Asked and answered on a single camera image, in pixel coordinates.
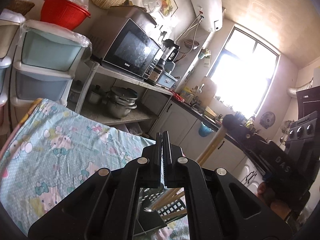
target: wicker basket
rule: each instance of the wicker basket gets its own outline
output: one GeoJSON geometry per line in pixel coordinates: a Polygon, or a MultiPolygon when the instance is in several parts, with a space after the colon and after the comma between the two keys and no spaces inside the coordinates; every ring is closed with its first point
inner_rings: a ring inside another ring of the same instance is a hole
{"type": "Polygon", "coordinates": [[[10,4],[6,8],[13,12],[26,15],[34,6],[35,4],[33,2],[24,0],[10,0],[10,4]]]}

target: knob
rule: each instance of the knob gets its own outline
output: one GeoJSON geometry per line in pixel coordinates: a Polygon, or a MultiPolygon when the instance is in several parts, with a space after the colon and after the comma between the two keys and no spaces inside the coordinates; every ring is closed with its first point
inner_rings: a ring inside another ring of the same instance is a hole
{"type": "Polygon", "coordinates": [[[313,125],[309,124],[307,127],[307,134],[311,134],[313,132],[313,125]]]}
{"type": "Polygon", "coordinates": [[[290,133],[289,133],[290,139],[291,139],[293,136],[294,136],[294,130],[290,131],[290,133]]]}
{"type": "Polygon", "coordinates": [[[303,126],[300,126],[297,130],[297,138],[300,138],[303,134],[303,126]]]}

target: water heater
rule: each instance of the water heater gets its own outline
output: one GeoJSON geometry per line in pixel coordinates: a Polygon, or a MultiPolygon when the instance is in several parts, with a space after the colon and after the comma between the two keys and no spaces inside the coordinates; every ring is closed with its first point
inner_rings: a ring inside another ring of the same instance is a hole
{"type": "Polygon", "coordinates": [[[203,12],[204,19],[201,26],[209,32],[216,32],[222,28],[221,0],[191,0],[196,15],[203,12]]]}

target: ceiling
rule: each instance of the ceiling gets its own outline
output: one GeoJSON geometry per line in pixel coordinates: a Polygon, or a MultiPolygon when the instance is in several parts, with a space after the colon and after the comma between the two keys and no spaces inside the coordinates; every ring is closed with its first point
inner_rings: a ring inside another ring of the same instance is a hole
{"type": "Polygon", "coordinates": [[[273,44],[301,69],[320,57],[320,16],[311,0],[222,0],[225,17],[273,44]]]}

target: blender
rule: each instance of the blender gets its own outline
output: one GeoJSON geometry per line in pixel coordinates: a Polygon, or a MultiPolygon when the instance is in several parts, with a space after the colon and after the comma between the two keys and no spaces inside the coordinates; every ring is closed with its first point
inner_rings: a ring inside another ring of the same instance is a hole
{"type": "Polygon", "coordinates": [[[164,65],[166,62],[173,62],[178,55],[180,46],[174,43],[173,40],[167,39],[162,42],[163,44],[163,55],[161,59],[158,61],[157,65],[153,69],[149,78],[146,80],[149,84],[155,86],[157,81],[164,71],[164,65]]]}

